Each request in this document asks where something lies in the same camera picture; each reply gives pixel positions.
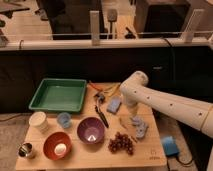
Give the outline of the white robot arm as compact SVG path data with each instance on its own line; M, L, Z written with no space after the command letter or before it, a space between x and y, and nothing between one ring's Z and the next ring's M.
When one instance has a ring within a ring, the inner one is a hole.
M124 104L133 116L143 103L213 138L213 103L153 90L147 84L147 75L136 71L120 85Z

